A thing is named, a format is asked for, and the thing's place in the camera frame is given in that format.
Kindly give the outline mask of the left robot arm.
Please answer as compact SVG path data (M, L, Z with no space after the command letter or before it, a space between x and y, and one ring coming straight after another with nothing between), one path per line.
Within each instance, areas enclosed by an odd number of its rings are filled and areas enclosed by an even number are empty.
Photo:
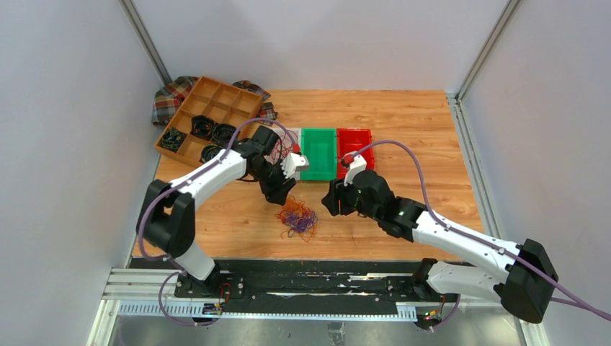
M204 298L220 290L215 261L195 240L198 208L226 185L249 175L259 183L268 203L284 205L296 184L295 175L309 168L307 157L297 143L281 161L267 160L280 137L271 128L260 126L250 138L233 134L227 147L210 161L170 182L156 179L148 186L136 226L141 254L148 242L164 252L181 274L193 278L193 288Z

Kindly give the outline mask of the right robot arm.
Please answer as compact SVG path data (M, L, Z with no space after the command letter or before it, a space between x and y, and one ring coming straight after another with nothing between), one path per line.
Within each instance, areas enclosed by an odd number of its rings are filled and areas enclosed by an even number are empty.
M464 265L425 259L411 281L414 295L428 301L458 294L500 303L511 315L533 324L543 320L558 274L538 241L495 239L449 219L433 216L423 203L395 195L370 169L352 182L334 179L321 200L332 216L358 213L388 235L427 244L459 257Z

